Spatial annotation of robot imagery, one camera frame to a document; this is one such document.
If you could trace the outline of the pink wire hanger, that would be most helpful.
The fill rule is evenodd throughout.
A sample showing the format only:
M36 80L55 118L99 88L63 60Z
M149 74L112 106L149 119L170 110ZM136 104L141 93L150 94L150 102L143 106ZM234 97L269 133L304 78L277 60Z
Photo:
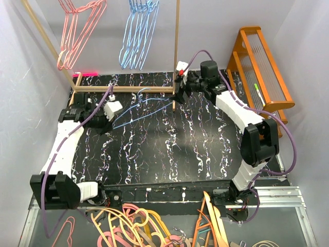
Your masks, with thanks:
M57 61L57 68L59 70L62 70L64 68L66 69L65 55L68 53L67 41L68 41L69 28L71 26L71 21L72 21L72 12L70 11L70 9L68 7L67 1L59 1L59 3L65 13L62 38L61 38L61 44L60 44L61 51L58 55L58 61Z
M107 1L91 1L85 6L76 8L72 1L67 1L68 7L72 12L72 21L68 33L68 53L65 55L66 69L72 69L77 59L79 58L84 46L86 45L93 30L98 24L107 7ZM79 13L90 10L90 15L87 18L81 32L77 32Z

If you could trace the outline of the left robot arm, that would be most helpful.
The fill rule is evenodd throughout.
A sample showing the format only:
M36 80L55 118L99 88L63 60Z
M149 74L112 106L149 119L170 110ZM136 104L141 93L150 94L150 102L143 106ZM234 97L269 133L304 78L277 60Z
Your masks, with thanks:
M71 167L84 130L91 128L100 135L111 131L122 110L122 104L112 92L100 103L92 102L86 93L75 93L73 103L60 113L57 135L46 164L30 179L41 209L76 209L84 201L94 205L105 202L106 192L101 183L74 182Z

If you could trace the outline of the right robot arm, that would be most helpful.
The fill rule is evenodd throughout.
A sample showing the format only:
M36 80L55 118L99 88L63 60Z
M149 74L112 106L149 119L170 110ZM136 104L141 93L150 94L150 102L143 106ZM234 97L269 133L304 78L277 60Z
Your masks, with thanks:
M275 120L265 119L248 110L234 91L221 82L217 63L213 60L200 64L200 74L188 70L186 62L176 66L175 91L172 100L184 104L193 92L203 93L205 98L222 110L242 133L241 165L228 189L216 193L218 199L243 203L251 194L254 178L279 152L278 126Z

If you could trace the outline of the pile of plastic hangers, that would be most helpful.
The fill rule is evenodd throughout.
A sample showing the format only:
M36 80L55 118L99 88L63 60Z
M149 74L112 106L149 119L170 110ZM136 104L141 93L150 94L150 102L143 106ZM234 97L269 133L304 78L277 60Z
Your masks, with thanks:
M183 230L169 230L157 212L134 204L86 213L99 233L97 246L192 246Z

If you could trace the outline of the wooden hangers pile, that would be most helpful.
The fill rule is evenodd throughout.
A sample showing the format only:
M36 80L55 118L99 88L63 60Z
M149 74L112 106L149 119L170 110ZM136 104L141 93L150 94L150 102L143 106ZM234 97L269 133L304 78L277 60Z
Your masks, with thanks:
M247 246L244 241L228 241L219 209L213 206L207 192L203 194L191 246Z

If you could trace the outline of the pink plastic marker strip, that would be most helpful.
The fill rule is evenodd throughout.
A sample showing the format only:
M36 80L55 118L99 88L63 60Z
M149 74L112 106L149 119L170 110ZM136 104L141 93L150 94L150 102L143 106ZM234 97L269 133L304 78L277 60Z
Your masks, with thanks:
M75 74L73 74L72 77L77 78L80 75L82 75L82 77L92 77L92 76L98 76L99 74L98 73L75 73Z

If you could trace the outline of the green white pen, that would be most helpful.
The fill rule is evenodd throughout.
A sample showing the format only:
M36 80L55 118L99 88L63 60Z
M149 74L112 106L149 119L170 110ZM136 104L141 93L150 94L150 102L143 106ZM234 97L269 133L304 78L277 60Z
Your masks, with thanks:
M260 100L262 102L262 105L265 106L265 101L264 101L264 99L262 97L262 94L261 94L261 92L260 92L260 90L258 88L258 85L256 83L254 83L254 87L255 87L255 90L256 90L256 92L257 92L257 94L258 94L258 96L259 96L259 98L260 98Z

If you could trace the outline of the orange wooden shelf rack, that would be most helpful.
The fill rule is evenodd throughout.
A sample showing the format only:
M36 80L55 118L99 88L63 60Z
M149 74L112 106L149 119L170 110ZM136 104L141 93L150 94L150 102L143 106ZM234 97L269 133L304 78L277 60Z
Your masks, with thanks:
M236 94L245 93L247 105L272 113L284 124L288 123L284 110L295 106L275 59L259 26L239 29L227 65L229 82ZM265 101L255 90L254 83Z

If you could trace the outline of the wooden clothes rack frame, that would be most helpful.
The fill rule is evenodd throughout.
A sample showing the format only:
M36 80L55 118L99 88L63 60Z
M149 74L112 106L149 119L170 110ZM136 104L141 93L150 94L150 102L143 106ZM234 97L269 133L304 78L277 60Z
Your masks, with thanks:
M47 33L45 32L43 25L39 22L38 17L36 16L33 8L29 4L28 1L21 1L22 5L25 7L28 15L30 16L32 22L34 23L36 29L41 35L42 39L46 43L49 51L51 52L54 59L57 61L58 53L53 46L51 40L49 39ZM175 66L177 63L177 54L178 54L178 34L179 34L179 14L180 14L180 1L176 1L176 17L175 17L175 45L174 45L174 64L173 70L175 70ZM79 74L77 82L74 83L72 80L72 76L68 73L67 69L63 71L64 76L68 80L68 83L73 90L73 94L70 100L70 104L73 103L73 99L75 94L77 93L104 93L108 89L107 86L80 86L83 75ZM173 95L175 91L175 85L173 83L172 86L147 86L149 88L147 93L171 93ZM142 86L114 86L115 93L136 93L142 90Z

